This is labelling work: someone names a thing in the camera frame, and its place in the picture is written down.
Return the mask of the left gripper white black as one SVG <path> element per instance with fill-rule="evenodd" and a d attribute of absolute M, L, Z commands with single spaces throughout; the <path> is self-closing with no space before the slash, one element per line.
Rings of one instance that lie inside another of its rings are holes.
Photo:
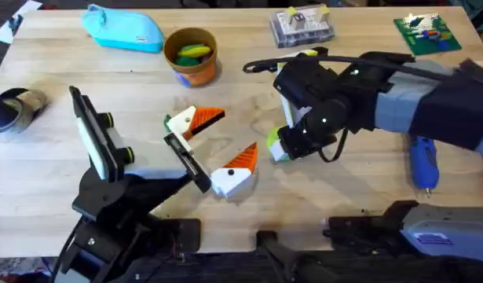
<path fill-rule="evenodd" d="M 222 108 L 190 106 L 166 125 L 188 141 L 224 117 Z M 244 167 L 221 167 L 209 177 L 174 134 L 160 143 L 117 148 L 122 139 L 116 130 L 110 129 L 103 138 L 87 129 L 79 133 L 90 167 L 81 177 L 72 208 L 92 222 L 143 218 L 190 182 L 204 193 L 211 186 L 226 200 L 242 200 L 254 192 L 256 173 Z"/>

